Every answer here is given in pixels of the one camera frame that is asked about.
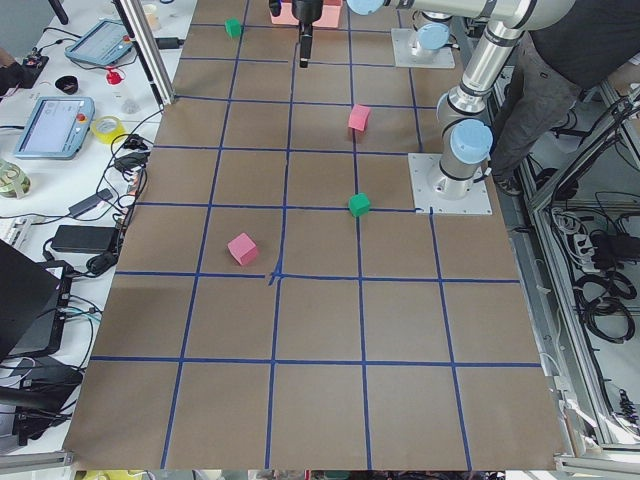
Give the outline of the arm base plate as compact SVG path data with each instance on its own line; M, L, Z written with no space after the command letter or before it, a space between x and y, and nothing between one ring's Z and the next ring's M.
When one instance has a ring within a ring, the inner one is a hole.
M396 67L453 69L455 60L447 46L449 31L437 27L431 33L419 30L393 28L391 30L394 63Z
M479 166L466 180L454 180L440 169L441 154L410 153L408 167L414 210L419 214L491 215L492 207Z

